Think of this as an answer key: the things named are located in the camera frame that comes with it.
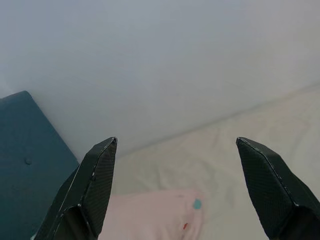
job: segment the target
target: pink fabric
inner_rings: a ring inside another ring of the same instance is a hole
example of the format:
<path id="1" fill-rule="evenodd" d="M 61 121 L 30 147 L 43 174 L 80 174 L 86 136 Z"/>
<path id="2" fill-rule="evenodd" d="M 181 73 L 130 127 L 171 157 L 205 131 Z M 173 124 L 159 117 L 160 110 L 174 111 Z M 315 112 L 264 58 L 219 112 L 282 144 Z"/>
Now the pink fabric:
<path id="1" fill-rule="evenodd" d="M 112 195 L 99 240 L 196 240 L 203 195 L 194 189 Z"/>

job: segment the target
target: wrinkled sheet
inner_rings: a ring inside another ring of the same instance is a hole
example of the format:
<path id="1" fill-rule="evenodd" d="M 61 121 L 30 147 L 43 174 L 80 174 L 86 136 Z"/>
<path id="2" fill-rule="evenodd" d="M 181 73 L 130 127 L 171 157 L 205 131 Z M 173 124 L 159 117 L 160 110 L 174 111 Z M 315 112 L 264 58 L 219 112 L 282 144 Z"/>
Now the wrinkled sheet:
<path id="1" fill-rule="evenodd" d="M 268 239 L 245 185 L 238 136 L 267 145 L 320 199 L 320 87 L 245 111 L 116 161 L 113 193 L 197 188 L 200 240 Z"/>

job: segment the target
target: white wall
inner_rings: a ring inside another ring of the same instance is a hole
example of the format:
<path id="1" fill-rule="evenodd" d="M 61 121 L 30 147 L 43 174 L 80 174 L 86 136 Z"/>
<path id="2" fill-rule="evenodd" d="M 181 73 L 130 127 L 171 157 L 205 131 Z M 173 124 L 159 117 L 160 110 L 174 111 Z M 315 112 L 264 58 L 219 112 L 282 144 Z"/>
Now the white wall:
<path id="1" fill-rule="evenodd" d="M 7 83 L 0 76 L 0 98 L 13 94 L 14 92 L 8 87 Z"/>
<path id="2" fill-rule="evenodd" d="M 314 0 L 11 0 L 0 75 L 78 159 L 124 154 L 320 79 Z"/>

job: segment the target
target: dark teal ottoman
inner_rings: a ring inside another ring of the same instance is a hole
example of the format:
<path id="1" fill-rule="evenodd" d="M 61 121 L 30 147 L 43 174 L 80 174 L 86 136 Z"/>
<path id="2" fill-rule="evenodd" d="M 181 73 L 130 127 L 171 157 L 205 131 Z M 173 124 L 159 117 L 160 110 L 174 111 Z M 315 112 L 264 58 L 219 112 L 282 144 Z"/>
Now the dark teal ottoman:
<path id="1" fill-rule="evenodd" d="M 29 240 L 78 162 L 26 91 L 0 98 L 0 237 Z"/>

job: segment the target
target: bed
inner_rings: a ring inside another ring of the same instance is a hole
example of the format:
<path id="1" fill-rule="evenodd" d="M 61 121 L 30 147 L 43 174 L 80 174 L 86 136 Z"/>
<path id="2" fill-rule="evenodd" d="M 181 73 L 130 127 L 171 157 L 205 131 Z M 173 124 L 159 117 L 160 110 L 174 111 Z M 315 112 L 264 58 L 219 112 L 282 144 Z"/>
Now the bed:
<path id="1" fill-rule="evenodd" d="M 112 194 L 197 188 L 206 209 L 200 240 L 267 239 L 246 188 L 238 136 L 279 153 L 320 199 L 320 86 L 117 159 Z"/>

